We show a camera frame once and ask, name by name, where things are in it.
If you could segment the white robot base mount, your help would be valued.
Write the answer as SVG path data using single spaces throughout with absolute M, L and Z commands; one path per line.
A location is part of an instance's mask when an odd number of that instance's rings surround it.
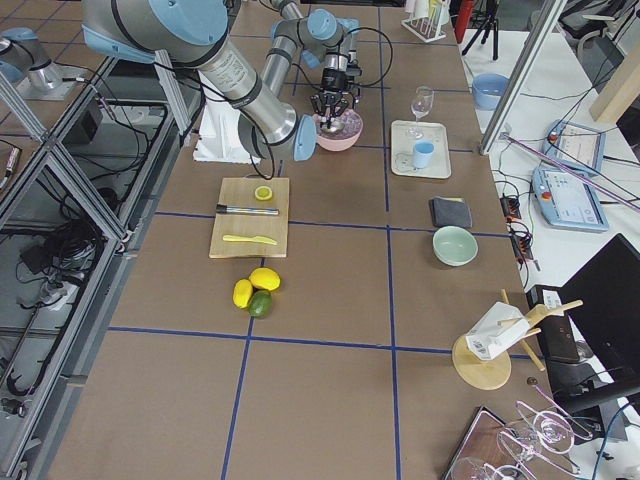
M 259 164 L 259 157 L 250 156 L 238 134 L 240 112 L 226 102 L 207 100 L 204 106 L 193 157 L 197 162 Z

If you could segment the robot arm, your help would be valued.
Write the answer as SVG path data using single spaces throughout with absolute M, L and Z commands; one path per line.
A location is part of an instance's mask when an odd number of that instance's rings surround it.
M 240 112 L 238 135 L 254 157 L 304 161 L 316 127 L 277 98 L 228 39 L 222 1 L 84 1 L 87 46 L 106 55 L 151 64 L 165 50 L 176 67 L 199 71 Z
M 350 108 L 346 96 L 362 74 L 357 60 L 359 22 L 337 18 L 325 9 L 305 16 L 296 1 L 272 1 L 270 5 L 282 20 L 271 30 L 272 48 L 261 73 L 264 84 L 279 95 L 295 53 L 311 69 L 322 66 L 320 85 L 310 102 L 323 131 L 335 134 L 343 130 L 343 115 Z

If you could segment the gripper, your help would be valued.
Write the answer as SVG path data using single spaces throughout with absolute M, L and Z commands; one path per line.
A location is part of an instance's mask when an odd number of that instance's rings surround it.
M 310 96 L 314 111 L 322 111 L 320 127 L 329 128 L 348 108 L 360 101 L 360 87 L 348 71 L 324 69 L 318 91 Z

